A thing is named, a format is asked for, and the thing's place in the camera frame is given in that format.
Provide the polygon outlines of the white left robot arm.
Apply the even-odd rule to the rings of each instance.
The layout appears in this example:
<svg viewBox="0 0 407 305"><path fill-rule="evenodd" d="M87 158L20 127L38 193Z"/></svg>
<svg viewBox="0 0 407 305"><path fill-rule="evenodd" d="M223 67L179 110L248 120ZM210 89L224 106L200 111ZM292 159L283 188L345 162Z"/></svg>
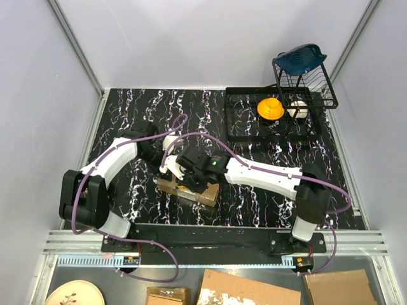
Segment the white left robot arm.
<svg viewBox="0 0 407 305"><path fill-rule="evenodd" d="M112 179L133 159L159 166L163 146L156 128L125 130L108 149L79 171L68 170L62 178L59 216L74 226L85 226L110 236L129 252L137 245L131 223L110 210L108 188Z"/></svg>

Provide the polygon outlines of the white small cup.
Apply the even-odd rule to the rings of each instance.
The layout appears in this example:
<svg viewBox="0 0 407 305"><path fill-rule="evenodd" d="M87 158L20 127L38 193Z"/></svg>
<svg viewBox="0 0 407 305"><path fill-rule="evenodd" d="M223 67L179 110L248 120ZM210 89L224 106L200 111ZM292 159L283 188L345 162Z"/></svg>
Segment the white small cup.
<svg viewBox="0 0 407 305"><path fill-rule="evenodd" d="M308 104L303 100L295 100L290 103L287 112L293 119L305 119L308 116Z"/></svg>

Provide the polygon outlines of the small cardboard box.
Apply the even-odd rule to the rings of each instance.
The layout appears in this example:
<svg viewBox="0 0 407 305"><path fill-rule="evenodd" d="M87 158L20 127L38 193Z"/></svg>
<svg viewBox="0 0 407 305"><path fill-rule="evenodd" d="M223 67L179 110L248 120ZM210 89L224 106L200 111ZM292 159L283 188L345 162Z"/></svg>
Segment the small cardboard box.
<svg viewBox="0 0 407 305"><path fill-rule="evenodd" d="M191 304L191 293L182 287L148 287L146 305L187 305Z"/></svg>

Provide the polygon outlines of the blue bowl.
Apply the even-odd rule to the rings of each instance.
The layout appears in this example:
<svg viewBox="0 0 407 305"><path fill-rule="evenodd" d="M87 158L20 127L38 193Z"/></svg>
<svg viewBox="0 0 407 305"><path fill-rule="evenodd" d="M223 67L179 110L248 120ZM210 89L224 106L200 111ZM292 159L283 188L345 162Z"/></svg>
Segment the blue bowl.
<svg viewBox="0 0 407 305"><path fill-rule="evenodd" d="M304 44L292 49L279 59L280 67L289 75L306 74L320 66L328 56L316 44Z"/></svg>

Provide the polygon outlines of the cardboard box at corner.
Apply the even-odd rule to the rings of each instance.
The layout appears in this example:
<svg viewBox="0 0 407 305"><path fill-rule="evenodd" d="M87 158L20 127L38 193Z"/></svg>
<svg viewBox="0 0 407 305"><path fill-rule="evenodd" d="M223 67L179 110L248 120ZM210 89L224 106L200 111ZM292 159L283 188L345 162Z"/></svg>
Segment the cardboard box at corner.
<svg viewBox="0 0 407 305"><path fill-rule="evenodd" d="M363 269L303 276L309 304L378 304Z"/></svg>

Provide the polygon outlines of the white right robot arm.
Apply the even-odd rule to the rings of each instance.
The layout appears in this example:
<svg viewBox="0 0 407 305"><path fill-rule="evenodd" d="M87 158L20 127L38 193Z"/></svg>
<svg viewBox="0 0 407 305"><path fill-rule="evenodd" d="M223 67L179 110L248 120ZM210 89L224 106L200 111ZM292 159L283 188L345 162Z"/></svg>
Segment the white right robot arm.
<svg viewBox="0 0 407 305"><path fill-rule="evenodd" d="M314 165L273 166L225 152L209 156L184 151L167 160L179 182L197 193L204 192L208 183L227 182L257 187L293 200L296 218L288 238L294 251L302 252L311 245L315 229L326 217L332 189Z"/></svg>

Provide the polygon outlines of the flat cardboard sheet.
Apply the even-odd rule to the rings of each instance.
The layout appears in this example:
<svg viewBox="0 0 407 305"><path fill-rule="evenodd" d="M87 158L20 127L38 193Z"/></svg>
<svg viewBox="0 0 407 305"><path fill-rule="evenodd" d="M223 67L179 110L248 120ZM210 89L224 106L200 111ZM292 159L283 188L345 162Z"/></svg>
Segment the flat cardboard sheet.
<svg viewBox="0 0 407 305"><path fill-rule="evenodd" d="M197 304L300 304L301 292L205 270Z"/></svg>

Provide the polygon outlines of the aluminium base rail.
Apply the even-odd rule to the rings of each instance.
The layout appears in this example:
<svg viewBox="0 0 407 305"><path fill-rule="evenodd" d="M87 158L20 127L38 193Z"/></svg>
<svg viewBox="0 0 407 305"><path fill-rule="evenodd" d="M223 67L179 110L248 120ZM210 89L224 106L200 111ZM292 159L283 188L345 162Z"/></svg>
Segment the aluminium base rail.
<svg viewBox="0 0 407 305"><path fill-rule="evenodd" d="M143 225L137 237L142 246L121 242L97 233L74 235L68 230L51 231L44 251L49 254L141 253L143 266L181 267L225 265L285 266L284 258L326 253L322 234L315 233L309 242L294 241L286 229L156 226Z"/></svg>

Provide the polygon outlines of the brown cardboard express box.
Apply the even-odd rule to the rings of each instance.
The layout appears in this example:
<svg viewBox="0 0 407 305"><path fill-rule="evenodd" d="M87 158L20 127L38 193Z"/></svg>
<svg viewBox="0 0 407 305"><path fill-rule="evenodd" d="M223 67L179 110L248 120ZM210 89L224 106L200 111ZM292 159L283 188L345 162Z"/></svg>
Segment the brown cardboard express box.
<svg viewBox="0 0 407 305"><path fill-rule="evenodd" d="M175 179L167 181L165 179L159 178L157 180L157 185L159 190L165 193L176 195L180 198L201 203L209 207L214 207L216 205L217 197L219 196L220 192L219 184L210 184L210 183L207 184L207 189L202 194L195 193L190 190L188 191L182 190L178 188L178 184Z"/></svg>

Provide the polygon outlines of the yellow plastic cup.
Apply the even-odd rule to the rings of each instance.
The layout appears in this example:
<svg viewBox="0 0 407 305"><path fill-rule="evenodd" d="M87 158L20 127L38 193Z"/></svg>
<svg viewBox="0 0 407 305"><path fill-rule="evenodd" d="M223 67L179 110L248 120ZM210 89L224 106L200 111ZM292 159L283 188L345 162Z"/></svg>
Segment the yellow plastic cup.
<svg viewBox="0 0 407 305"><path fill-rule="evenodd" d="M257 106L257 112L266 120L278 120L284 115L282 103L277 98L265 98Z"/></svg>

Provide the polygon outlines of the patterned ceramic plate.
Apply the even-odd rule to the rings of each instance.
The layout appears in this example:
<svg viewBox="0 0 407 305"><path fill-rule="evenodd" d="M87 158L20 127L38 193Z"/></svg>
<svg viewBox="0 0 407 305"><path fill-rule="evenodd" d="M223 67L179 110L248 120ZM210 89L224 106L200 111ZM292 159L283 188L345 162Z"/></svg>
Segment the patterned ceramic plate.
<svg viewBox="0 0 407 305"><path fill-rule="evenodd" d="M97 286L89 281L74 280L56 288L45 300L45 305L103 305L104 296Z"/></svg>

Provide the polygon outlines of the black drain tray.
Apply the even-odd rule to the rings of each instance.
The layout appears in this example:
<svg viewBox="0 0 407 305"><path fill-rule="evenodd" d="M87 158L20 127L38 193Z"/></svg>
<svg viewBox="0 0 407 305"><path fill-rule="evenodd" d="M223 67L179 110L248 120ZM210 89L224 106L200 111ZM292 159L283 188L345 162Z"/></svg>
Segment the black drain tray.
<svg viewBox="0 0 407 305"><path fill-rule="evenodd" d="M224 122L229 142L306 142L317 140L322 134L324 108L317 93L300 87L289 88L279 94L276 86L228 87L224 93ZM283 106L302 100L307 106L305 118L293 118L286 109L278 120L262 118L258 104L266 98L277 98Z"/></svg>

